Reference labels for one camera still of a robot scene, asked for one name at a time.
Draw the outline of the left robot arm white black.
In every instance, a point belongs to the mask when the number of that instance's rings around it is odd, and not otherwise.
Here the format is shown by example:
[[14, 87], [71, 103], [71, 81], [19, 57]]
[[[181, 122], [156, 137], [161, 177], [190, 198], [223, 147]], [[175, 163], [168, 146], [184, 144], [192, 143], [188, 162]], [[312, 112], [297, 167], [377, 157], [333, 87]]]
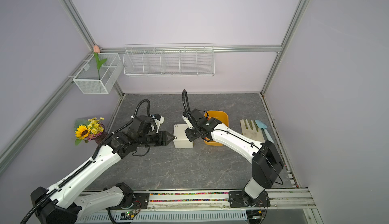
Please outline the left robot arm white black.
[[26, 224], [36, 216], [42, 224], [75, 224], [88, 215], [113, 207], [133, 208], [138, 214], [145, 204], [123, 182], [96, 194], [82, 196], [81, 193], [127, 155], [138, 156], [138, 147], [150, 149], [172, 142], [173, 135], [159, 129], [164, 118], [152, 115], [150, 105], [148, 99], [143, 99], [133, 118], [107, 135], [85, 163], [52, 186], [35, 189], [31, 194], [32, 209], [21, 223]]

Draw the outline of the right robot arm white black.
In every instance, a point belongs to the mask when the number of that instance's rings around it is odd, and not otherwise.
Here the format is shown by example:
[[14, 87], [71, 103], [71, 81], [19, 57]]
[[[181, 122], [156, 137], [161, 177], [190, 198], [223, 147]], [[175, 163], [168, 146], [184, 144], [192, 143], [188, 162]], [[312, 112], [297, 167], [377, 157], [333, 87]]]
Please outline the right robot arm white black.
[[230, 204], [238, 207], [259, 205], [259, 196], [271, 189], [285, 164], [273, 142], [255, 141], [227, 127], [216, 118], [207, 118], [198, 109], [189, 106], [187, 91], [182, 91], [183, 120], [188, 125], [185, 130], [191, 142], [201, 138], [215, 141], [232, 149], [251, 163], [252, 176], [241, 192], [231, 192]]

